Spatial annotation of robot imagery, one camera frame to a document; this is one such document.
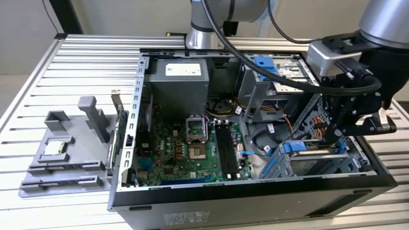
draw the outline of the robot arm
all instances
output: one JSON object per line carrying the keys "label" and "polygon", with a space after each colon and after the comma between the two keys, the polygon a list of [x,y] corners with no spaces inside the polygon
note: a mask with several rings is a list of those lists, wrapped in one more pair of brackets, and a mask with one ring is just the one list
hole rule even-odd
{"label": "robot arm", "polygon": [[[409,1],[372,0],[359,31],[328,36],[311,44],[308,62],[319,68],[324,86],[355,86],[367,75],[374,75],[382,82],[376,92],[362,96],[323,96],[332,118],[326,142],[334,142],[340,135],[378,135],[396,131],[386,110],[409,80],[408,22]],[[363,125],[356,125],[368,114],[372,117]]]}
{"label": "robot arm", "polygon": [[[255,22],[267,17],[270,0],[210,0],[210,7],[219,28],[224,21]],[[187,35],[190,49],[220,49],[222,42],[215,34],[200,0],[192,1],[191,30]]]}

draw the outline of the power supply label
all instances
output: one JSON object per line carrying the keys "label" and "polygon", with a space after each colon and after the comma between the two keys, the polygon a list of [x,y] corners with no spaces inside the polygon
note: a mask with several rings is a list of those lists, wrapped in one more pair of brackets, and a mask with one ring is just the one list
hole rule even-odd
{"label": "power supply label", "polygon": [[171,63],[167,65],[167,76],[202,76],[199,63]]}

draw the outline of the metal workbench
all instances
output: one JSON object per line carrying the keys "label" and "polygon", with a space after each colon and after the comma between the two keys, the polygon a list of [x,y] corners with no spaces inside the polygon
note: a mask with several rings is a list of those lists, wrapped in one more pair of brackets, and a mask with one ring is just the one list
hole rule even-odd
{"label": "metal workbench", "polygon": [[[232,38],[231,41],[244,50],[308,48],[280,39]],[[110,192],[22,199],[18,188],[46,132],[48,111],[66,110],[68,115],[80,115],[79,97],[95,95],[98,108],[106,114],[115,114],[112,90],[122,90],[128,107],[139,49],[144,47],[184,48],[184,40],[183,37],[70,35],[54,41],[0,120],[0,229],[130,229],[122,216],[107,211]],[[409,115],[396,102],[388,114],[399,131],[367,139],[400,186],[332,219],[238,229],[409,229]]]}

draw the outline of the ram slot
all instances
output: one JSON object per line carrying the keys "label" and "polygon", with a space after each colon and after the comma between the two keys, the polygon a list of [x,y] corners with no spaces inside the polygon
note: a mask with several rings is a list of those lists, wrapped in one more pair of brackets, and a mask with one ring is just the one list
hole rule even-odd
{"label": "ram slot", "polygon": [[234,179],[239,171],[230,125],[216,125],[216,140],[223,176],[228,179]]}

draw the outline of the white wall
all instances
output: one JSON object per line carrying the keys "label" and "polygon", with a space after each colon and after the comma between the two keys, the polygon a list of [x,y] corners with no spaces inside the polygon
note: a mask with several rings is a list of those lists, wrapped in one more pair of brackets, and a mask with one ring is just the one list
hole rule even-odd
{"label": "white wall", "polygon": [[[295,38],[352,32],[370,0],[276,0],[276,18]],[[87,34],[164,36],[187,33],[190,0],[72,0]],[[262,24],[240,23],[238,36],[258,37]],[[270,37],[280,37],[271,29]]]}
{"label": "white wall", "polygon": [[55,35],[42,0],[0,0],[0,74],[30,74]]}
{"label": "white wall", "polygon": [[[370,0],[276,0],[276,21],[292,38],[319,38],[359,29]],[[282,37],[272,28],[270,37]]]}
{"label": "white wall", "polygon": [[[190,0],[72,0],[72,4],[87,34],[164,36],[190,31]],[[256,37],[260,25],[242,23],[238,36]]]}

